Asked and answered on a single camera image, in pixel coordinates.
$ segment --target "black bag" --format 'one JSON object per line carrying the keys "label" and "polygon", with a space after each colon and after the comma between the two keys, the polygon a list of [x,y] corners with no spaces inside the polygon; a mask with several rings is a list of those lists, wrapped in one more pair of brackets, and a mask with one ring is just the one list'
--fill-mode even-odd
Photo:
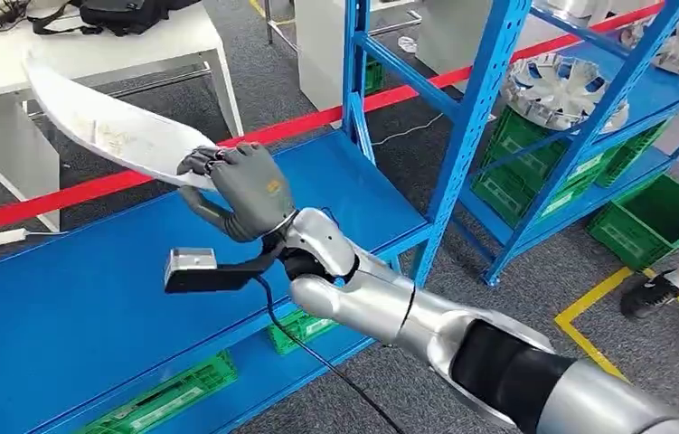
{"label": "black bag", "polygon": [[[182,9],[198,0],[70,0],[54,14],[44,18],[28,17],[36,34],[57,34],[81,31],[99,34],[108,29],[116,36],[141,34],[161,20],[169,19],[168,11]],[[89,25],[65,30],[50,30],[46,26],[65,13],[67,5],[77,6],[80,19]]]}

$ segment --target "gray carpet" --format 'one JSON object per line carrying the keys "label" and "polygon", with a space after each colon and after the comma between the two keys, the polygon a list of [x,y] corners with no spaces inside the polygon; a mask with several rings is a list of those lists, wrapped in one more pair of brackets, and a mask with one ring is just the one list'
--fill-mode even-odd
{"label": "gray carpet", "polygon": [[[275,0],[276,18],[291,16],[286,0]],[[206,0],[226,44],[233,86],[245,130],[264,127],[303,115],[314,108],[298,90],[296,55],[282,42],[267,45],[265,28],[248,2]],[[394,23],[396,16],[380,18]],[[404,31],[415,33],[415,29]],[[408,54],[396,48],[399,33],[382,41],[415,67],[426,71]],[[208,83],[198,79],[170,89],[151,90],[131,97],[130,102],[200,129],[210,138],[229,136]],[[385,77],[385,86],[399,83]],[[114,86],[123,87],[128,83]],[[410,127],[425,124],[436,115],[427,104],[412,99],[377,110],[368,116],[374,141]],[[53,127],[41,127],[61,154],[65,165],[62,182],[76,184],[119,170],[118,167],[81,151]],[[440,119],[428,129],[390,141],[375,149],[380,169],[415,206],[423,210],[437,176],[450,123]],[[287,146],[288,140],[276,147]],[[161,194],[170,187],[158,182],[65,210],[63,229],[91,222]],[[0,186],[0,203],[13,200]],[[457,215],[480,232],[468,215]],[[35,221],[26,227],[40,230]],[[0,248],[0,256],[26,247]],[[404,258],[410,262],[410,254]],[[679,262],[679,253],[657,269]],[[594,241],[583,222],[552,237],[515,259],[502,275],[498,288],[489,288],[477,277],[485,263],[466,243],[449,230],[429,278],[430,290],[454,301],[505,312],[547,334],[563,354],[584,353],[553,323],[553,318],[590,288],[622,267],[618,259]],[[605,297],[576,321],[611,360],[637,385],[679,407],[679,305],[640,323],[624,320],[618,313],[618,293]],[[459,405],[440,380],[410,356],[396,348],[374,345],[340,366],[386,409],[409,433],[510,432],[487,424]],[[236,430],[239,433],[367,433],[390,432],[382,420],[333,375],[324,375],[290,395],[270,410]]]}

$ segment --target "black cable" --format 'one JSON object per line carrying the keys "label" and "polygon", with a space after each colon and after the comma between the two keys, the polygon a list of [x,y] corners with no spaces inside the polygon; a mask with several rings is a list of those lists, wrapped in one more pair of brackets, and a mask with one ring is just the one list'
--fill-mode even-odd
{"label": "black cable", "polygon": [[361,395],[361,398],[363,398],[368,405],[372,406],[374,410],[376,410],[377,413],[379,413],[380,416],[382,416],[382,419],[384,419],[385,422],[387,422],[388,425],[392,429],[395,430],[396,433],[398,434],[405,434],[401,427],[398,426],[397,423],[395,423],[394,420],[386,413],[384,410],[382,410],[381,407],[379,407],[379,404],[374,402],[371,397],[369,397],[363,389],[357,386],[352,380],[350,380],[346,375],[341,373],[336,367],[334,367],[331,362],[327,361],[324,359],[320,354],[316,353],[313,351],[310,347],[305,345],[304,342],[299,340],[296,336],[292,335],[291,332],[289,332],[281,323],[278,321],[278,319],[275,317],[275,311],[273,310],[273,301],[272,301],[272,289],[269,286],[269,283],[267,280],[262,278],[262,276],[257,276],[254,278],[256,281],[259,282],[259,284],[265,289],[265,294],[267,295],[268,299],[268,314],[270,319],[272,320],[272,324],[274,324],[277,328],[280,329],[281,332],[283,332],[284,335],[288,336],[289,339],[294,341],[295,344],[299,345],[302,347],[303,350],[307,351],[308,354],[312,355],[315,357],[320,363],[322,363],[326,368],[328,368],[332,373],[335,373],[336,376],[342,379],[342,381],[346,382],[348,386],[350,386],[354,391],[356,391],[359,395]]}
{"label": "black cable", "polygon": [[27,8],[32,0],[3,0],[0,4],[0,32],[14,29],[27,18]]}

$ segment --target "electrical wire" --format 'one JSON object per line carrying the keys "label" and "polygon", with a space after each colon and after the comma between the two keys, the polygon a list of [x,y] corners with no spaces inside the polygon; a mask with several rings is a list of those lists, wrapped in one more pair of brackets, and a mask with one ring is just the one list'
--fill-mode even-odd
{"label": "electrical wire", "polygon": [[412,133],[412,132],[414,132],[414,131],[416,131],[416,130],[418,130],[418,129],[429,128],[429,127],[432,126],[432,124],[435,123],[436,120],[440,119],[442,116],[443,116],[443,113],[440,113],[440,114],[437,115],[436,117],[432,118],[432,120],[431,120],[430,122],[428,122],[428,123],[426,123],[426,124],[424,124],[424,125],[419,125],[418,127],[413,127],[413,128],[411,128],[411,129],[409,129],[408,131],[403,131],[402,133],[393,134],[392,136],[386,137],[386,138],[385,138],[384,140],[382,140],[381,142],[371,143],[371,145],[372,145],[372,146],[384,145],[384,144],[387,143],[389,140],[392,140],[392,139],[394,139],[395,137],[405,136],[405,135],[410,134],[410,133]]}
{"label": "electrical wire", "polygon": [[27,19],[32,0],[2,0],[0,4],[0,32],[8,32]]}
{"label": "electrical wire", "polygon": [[358,387],[357,384],[355,384],[355,383],[354,383],[352,380],[350,380],[346,375],[344,375],[344,374],[341,373],[338,369],[336,369],[336,367],[333,366],[333,365],[331,364],[331,362],[329,362],[329,361],[327,361],[326,359],[324,359],[320,354],[318,354],[318,353],[316,353],[315,351],[313,351],[310,347],[308,347],[307,345],[305,345],[304,342],[302,342],[302,341],[299,340],[296,336],[294,336],[293,334],[291,334],[291,332],[289,332],[289,331],[288,331],[288,330],[280,323],[280,321],[278,321],[278,319],[275,317],[275,310],[273,309],[272,289],[270,288],[269,283],[268,283],[267,280],[265,280],[262,276],[257,276],[257,277],[255,277],[254,279],[255,279],[256,281],[258,281],[259,284],[265,289],[265,294],[267,295],[267,300],[268,300],[268,303],[267,303],[267,310],[268,310],[269,317],[270,317],[270,319],[272,320],[272,324],[274,324],[277,328],[279,328],[280,331],[283,332],[284,335],[288,336],[289,339],[291,339],[292,341],[294,341],[295,344],[301,346],[302,349],[305,350],[305,351],[307,351],[308,354],[310,354],[310,355],[312,355],[313,357],[315,357],[320,363],[322,363],[322,364],[323,364],[326,368],[328,368],[332,373],[335,373],[336,376],[338,376],[339,378],[342,379],[342,381],[344,381],[345,383],[347,383],[347,385],[350,386],[354,391],[356,391],[356,392],[361,396],[361,398],[363,398],[363,399],[368,403],[368,405],[370,405],[371,407],[373,407],[373,409],[376,410],[377,413],[379,413],[379,416],[381,416],[382,419],[384,419],[384,421],[387,422],[387,424],[390,425],[390,427],[391,427],[392,429],[394,429],[395,432],[396,432],[397,434],[405,434],[404,431],[401,429],[401,427],[399,427],[398,424],[395,423],[395,421],[392,420],[392,418],[391,418],[386,412],[384,412],[384,410],[382,410],[382,408],[379,406],[379,404],[377,404],[376,402],[374,402],[374,401],[371,399],[371,397],[369,397],[369,396],[363,391],[363,389],[361,389],[360,387]]}

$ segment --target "gray glove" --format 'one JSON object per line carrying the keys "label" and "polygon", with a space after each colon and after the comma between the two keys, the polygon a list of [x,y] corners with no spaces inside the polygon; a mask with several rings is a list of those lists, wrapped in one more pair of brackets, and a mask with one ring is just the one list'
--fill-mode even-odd
{"label": "gray glove", "polygon": [[179,193],[190,209],[234,241],[254,241],[296,210],[286,178],[260,145],[198,147],[176,169],[178,175],[191,171],[209,176],[233,212],[208,201],[195,187],[180,187]]}

